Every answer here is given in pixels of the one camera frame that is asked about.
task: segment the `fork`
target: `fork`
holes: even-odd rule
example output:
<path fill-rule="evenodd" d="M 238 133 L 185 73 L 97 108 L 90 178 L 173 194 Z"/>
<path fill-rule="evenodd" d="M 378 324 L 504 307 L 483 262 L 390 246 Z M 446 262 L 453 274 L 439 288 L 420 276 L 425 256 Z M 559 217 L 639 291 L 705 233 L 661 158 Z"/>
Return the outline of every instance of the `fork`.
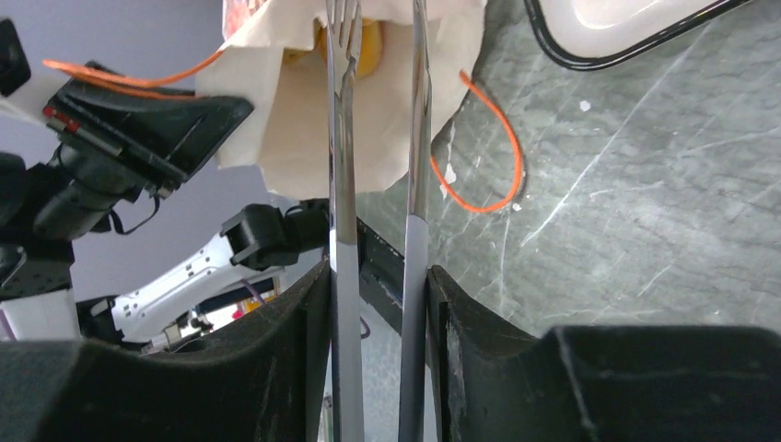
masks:
<path fill-rule="evenodd" d="M 333 435 L 364 440 L 361 323 L 358 294 L 353 84 L 361 51 L 357 0 L 326 0 L 332 270 Z"/>
<path fill-rule="evenodd" d="M 404 241 L 402 373 L 399 391 L 399 441 L 423 440 L 425 394 L 425 274 L 428 269 L 428 158 L 431 156 L 431 75 L 425 0 L 413 1 L 413 106 L 410 173 Z"/>

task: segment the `white bag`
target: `white bag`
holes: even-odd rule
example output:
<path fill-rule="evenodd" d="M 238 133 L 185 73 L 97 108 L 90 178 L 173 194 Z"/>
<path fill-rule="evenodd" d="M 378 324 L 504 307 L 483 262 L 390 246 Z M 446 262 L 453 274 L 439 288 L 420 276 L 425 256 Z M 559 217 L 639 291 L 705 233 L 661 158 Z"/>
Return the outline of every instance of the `white bag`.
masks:
<path fill-rule="evenodd" d="M 427 1 L 432 136 L 467 92 L 459 71 L 471 72 L 477 60 L 484 4 Z M 361 6 L 364 18 L 385 22 L 382 60 L 373 74 L 356 81 L 353 104 L 356 190 L 377 192 L 408 169 L 412 1 L 362 0 Z M 217 152 L 219 166 L 257 164 L 270 191 L 299 200 L 328 196 L 328 75 L 316 52 L 291 65 L 282 65 L 282 53 L 313 49 L 314 18 L 325 22 L 324 0 L 268 0 L 230 36 L 223 55 L 196 76 L 197 93 L 242 96 L 255 106 Z"/>

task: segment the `gray table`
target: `gray table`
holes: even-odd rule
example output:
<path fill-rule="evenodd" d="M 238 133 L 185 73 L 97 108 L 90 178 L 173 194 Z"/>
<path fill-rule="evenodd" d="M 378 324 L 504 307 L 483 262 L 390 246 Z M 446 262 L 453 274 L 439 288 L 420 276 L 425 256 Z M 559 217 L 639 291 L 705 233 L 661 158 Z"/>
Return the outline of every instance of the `gray table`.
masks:
<path fill-rule="evenodd" d="M 595 73 L 542 54 L 519 0 L 490 1 L 486 23 L 474 77 L 518 132 L 528 190 L 520 210 L 473 215 L 432 179 L 431 262 L 535 334 L 559 323 L 781 332 L 777 2 Z M 500 123 L 469 96 L 452 124 L 454 186 L 476 204 L 498 200 L 513 164 Z M 443 168 L 448 138 L 446 126 L 434 146 Z M 403 180 L 359 199 L 399 250 L 405 195 Z"/>

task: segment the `paper bag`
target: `paper bag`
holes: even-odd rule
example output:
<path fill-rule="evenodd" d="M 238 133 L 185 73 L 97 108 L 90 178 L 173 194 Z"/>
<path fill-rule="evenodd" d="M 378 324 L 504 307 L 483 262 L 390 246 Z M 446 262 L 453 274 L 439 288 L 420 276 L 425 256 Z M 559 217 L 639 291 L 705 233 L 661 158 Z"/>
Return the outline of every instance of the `paper bag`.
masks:
<path fill-rule="evenodd" d="M 328 196 L 328 73 L 318 51 L 291 65 L 284 48 L 312 50 L 312 21 L 325 21 L 324 0 L 243 0 L 250 6 L 224 54 L 196 77 L 199 94 L 246 97 L 252 115 L 216 154 L 221 168 L 257 164 L 267 188 L 307 199 Z M 356 80 L 353 130 L 358 192 L 384 191 L 409 167 L 412 105 L 411 0 L 363 0 L 364 18 L 383 21 L 377 70 Z M 428 0 L 432 136 L 467 92 L 484 31 L 484 0 Z"/>

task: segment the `black rim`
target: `black rim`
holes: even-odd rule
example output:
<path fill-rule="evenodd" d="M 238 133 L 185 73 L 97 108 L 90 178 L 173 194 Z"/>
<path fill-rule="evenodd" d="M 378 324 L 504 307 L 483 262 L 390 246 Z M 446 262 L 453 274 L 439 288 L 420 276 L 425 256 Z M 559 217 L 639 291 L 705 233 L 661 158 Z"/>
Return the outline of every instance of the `black rim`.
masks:
<path fill-rule="evenodd" d="M 573 55 L 570 52 L 565 51 L 561 46 L 556 43 L 551 32 L 548 30 L 548 24 L 545 22 L 545 17 L 542 14 L 542 8 L 540 7 L 539 0 L 524 0 L 526 2 L 526 10 L 529 13 L 529 21 L 531 28 L 534 29 L 534 36 L 537 42 L 540 43 L 542 50 L 548 54 L 556 63 L 563 67 L 576 71 L 595 71 L 598 69 L 604 69 L 606 67 L 618 64 L 625 60 L 628 60 L 641 52 L 645 52 L 651 48 L 659 46 L 665 41 L 669 41 L 674 37 L 677 37 L 684 32 L 692 30 L 697 26 L 707 22 L 710 19 L 720 16 L 729 10 L 732 10 L 740 5 L 746 4 L 751 0 L 721 0 L 715 2 L 713 5 L 678 21 L 672 26 L 648 37 L 647 39 L 640 41 L 638 44 L 618 52 L 616 54 L 600 57 L 600 58 L 583 58 Z"/>

